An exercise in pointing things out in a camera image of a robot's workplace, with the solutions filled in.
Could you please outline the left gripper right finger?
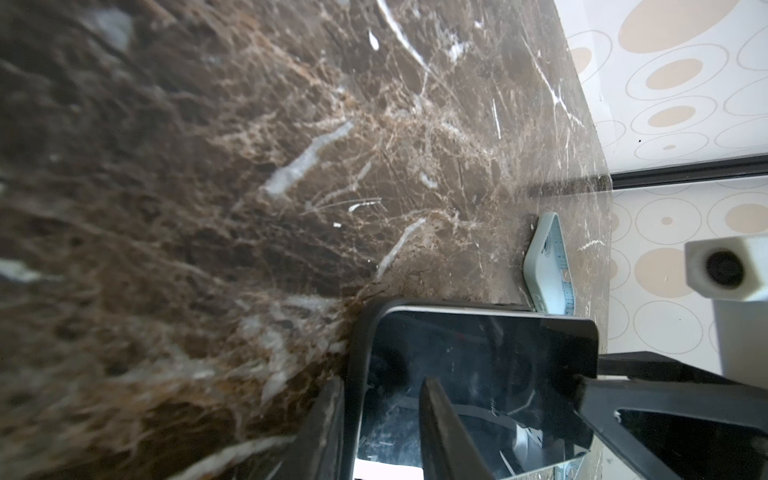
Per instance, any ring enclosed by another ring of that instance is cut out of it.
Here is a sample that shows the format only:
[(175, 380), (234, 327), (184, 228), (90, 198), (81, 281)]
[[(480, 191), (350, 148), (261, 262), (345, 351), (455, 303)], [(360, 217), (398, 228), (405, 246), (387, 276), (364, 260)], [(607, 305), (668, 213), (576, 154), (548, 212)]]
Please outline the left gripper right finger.
[(425, 479), (493, 479), (493, 474), (436, 378), (425, 378), (422, 383), (419, 427)]

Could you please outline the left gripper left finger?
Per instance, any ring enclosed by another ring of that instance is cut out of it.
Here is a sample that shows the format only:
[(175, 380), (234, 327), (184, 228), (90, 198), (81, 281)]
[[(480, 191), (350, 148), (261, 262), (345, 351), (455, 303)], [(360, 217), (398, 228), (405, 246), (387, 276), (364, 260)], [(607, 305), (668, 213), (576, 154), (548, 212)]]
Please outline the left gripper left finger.
[(274, 479), (339, 478), (343, 456), (344, 402), (344, 383), (339, 377), (333, 377), (316, 398)]

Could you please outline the light blue phone middle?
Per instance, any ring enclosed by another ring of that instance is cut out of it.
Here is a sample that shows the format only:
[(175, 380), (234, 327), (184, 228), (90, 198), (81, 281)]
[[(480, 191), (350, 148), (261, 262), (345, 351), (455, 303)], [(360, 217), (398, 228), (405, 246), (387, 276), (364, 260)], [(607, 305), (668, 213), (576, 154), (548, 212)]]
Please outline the light blue phone middle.
[(523, 262), (523, 277), (537, 312), (573, 316), (575, 294), (559, 216), (545, 212)]

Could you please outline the black phone case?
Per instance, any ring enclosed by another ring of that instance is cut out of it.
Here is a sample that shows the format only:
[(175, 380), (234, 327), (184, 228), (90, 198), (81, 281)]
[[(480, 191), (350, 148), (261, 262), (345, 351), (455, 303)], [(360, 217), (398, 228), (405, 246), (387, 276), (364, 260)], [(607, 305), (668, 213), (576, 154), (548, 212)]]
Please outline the black phone case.
[(369, 371), (373, 340), (380, 320), (395, 310), (446, 311), (473, 314), (475, 310), (488, 311), (492, 316), (531, 316), (536, 313), (521, 304), (484, 304), (478, 302), (383, 297), (364, 304), (351, 330), (349, 359), (344, 375), (345, 413), (344, 443), (341, 450), (340, 479), (352, 479), (356, 459), (365, 387)]

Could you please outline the black phone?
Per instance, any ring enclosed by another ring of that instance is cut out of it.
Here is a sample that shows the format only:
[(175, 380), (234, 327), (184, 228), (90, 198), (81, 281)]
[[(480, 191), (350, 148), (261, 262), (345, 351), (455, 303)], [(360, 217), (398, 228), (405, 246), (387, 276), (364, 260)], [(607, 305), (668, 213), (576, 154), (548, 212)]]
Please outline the black phone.
[(439, 380), (497, 479), (584, 456), (594, 435), (572, 396), (580, 378), (596, 376), (598, 353), (597, 326), (586, 318), (389, 312), (373, 340), (353, 474), (374, 467), (402, 479), (422, 470), (425, 378)]

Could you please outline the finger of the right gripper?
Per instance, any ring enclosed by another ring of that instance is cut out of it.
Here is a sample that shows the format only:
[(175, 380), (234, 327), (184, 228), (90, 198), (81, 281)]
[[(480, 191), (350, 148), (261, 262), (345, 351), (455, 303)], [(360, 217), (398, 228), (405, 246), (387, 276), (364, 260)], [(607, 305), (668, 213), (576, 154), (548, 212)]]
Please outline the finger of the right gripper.
[(767, 393), (736, 384), (585, 379), (578, 413), (644, 479), (764, 479)]
[(597, 373), (602, 376), (623, 376), (631, 380), (734, 384), (734, 381), (720, 375), (653, 352), (603, 354), (598, 360)]

